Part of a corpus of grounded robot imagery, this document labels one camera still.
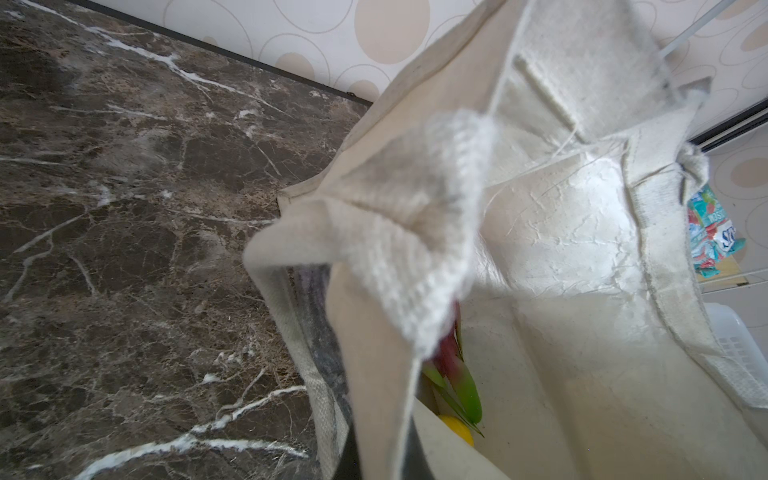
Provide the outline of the pink dragon fruit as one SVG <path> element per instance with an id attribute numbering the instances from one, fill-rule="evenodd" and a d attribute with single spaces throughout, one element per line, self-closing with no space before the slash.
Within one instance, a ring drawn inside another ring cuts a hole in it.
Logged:
<path id="1" fill-rule="evenodd" d="M 454 301 L 449 310 L 448 331 L 440 338 L 435 353 L 422 363 L 421 373 L 453 412 L 481 437 L 483 407 L 476 382 L 464 360 L 461 308 Z"/>

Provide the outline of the cream canvas tote bag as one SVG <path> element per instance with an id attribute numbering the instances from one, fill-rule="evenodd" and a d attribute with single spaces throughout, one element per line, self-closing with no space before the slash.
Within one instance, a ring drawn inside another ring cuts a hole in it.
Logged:
<path id="1" fill-rule="evenodd" d="M 688 246 L 708 92 L 629 1 L 486 1 L 398 74 L 243 255 L 324 478 L 766 477 Z M 474 447 L 421 373 L 454 301 Z"/>

